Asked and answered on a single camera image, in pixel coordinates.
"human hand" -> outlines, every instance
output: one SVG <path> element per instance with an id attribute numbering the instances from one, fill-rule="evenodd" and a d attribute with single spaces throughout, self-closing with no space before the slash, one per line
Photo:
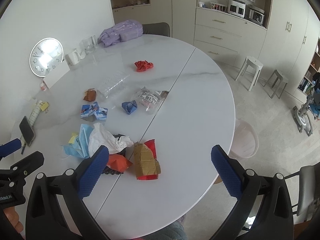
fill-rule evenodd
<path id="1" fill-rule="evenodd" d="M 18 233 L 21 233 L 23 231 L 23 225 L 19 222 L 19 215 L 15 211 L 14 207 L 5 208 L 4 214 L 10 221 L 10 223 L 13 225 L 15 230 L 17 230 Z"/>

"white appliance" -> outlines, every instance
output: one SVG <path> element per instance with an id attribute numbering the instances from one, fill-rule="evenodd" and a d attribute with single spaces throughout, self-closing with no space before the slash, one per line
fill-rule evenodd
<path id="1" fill-rule="evenodd" d="M 245 3 L 239 0 L 229 0 L 228 13 L 244 18 Z"/>
<path id="2" fill-rule="evenodd" d="M 263 20 L 264 20 L 264 10 L 255 7 L 253 5 L 250 5 L 250 12 L 249 12 L 249 20 L 259 24 L 263 25 Z"/>

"round table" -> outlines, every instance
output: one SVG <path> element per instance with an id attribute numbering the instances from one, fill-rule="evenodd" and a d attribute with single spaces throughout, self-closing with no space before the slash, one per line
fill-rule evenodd
<path id="1" fill-rule="evenodd" d="M 134 62 L 147 60 L 154 68 L 137 73 Z M 50 90 L 35 98 L 49 102 L 40 113 L 36 138 L 19 161 L 34 151 L 43 153 L 44 165 L 29 175 L 24 187 L 29 196 L 35 176 L 61 175 L 82 161 L 64 155 L 72 132 L 79 132 L 84 91 L 97 87 L 121 70 L 130 76 L 116 97 L 99 101 L 108 108 L 103 122 L 112 134 L 128 135 L 132 141 L 155 139 L 162 173 L 157 180 L 137 180 L 134 167 L 122 175 L 101 175 L 84 203 L 111 239 L 132 239 L 155 232 L 190 210 L 208 191 L 218 174 L 211 162 L 211 148 L 220 144 L 229 152 L 235 127 L 235 105 L 228 81 L 217 64 L 199 49 L 173 38 L 143 35 L 108 48 L 98 47 L 65 74 Z M 142 87 L 167 90 L 169 94 L 156 115 L 138 109 L 127 115 L 121 103 Z M 22 115 L 28 116 L 28 107 Z M 12 138 L 20 138 L 18 122 Z M 132 151 L 127 151 L 132 162 Z M 61 201 L 62 210 L 65 203 Z M 68 212 L 70 228 L 77 232 Z"/>

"drawer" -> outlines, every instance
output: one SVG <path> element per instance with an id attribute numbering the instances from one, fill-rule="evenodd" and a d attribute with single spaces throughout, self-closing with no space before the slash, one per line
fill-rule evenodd
<path id="1" fill-rule="evenodd" d="M 231 49 L 226 49 L 203 41 L 195 41 L 193 45 L 202 50 L 213 60 L 221 61 L 231 66 L 233 66 L 238 54 Z"/>
<path id="2" fill-rule="evenodd" d="M 216 28 L 241 36 L 244 20 L 227 13 L 209 9 L 196 9 L 196 24 Z"/>
<path id="3" fill-rule="evenodd" d="M 195 40 L 238 51 L 241 37 L 207 26 L 196 25 Z"/>

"bookshelf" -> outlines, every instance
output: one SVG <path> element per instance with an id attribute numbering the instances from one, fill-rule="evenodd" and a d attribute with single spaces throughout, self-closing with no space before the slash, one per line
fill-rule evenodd
<path id="1" fill-rule="evenodd" d="M 318 48 L 320 48 L 320 39 L 318 39 Z M 312 88 L 314 87 L 314 82 L 312 81 L 312 76 L 320 72 L 320 54 L 319 52 L 314 53 L 311 64 L 307 72 L 305 73 L 303 79 L 301 80 L 298 89 L 304 93 L 306 96 L 310 94 Z"/>

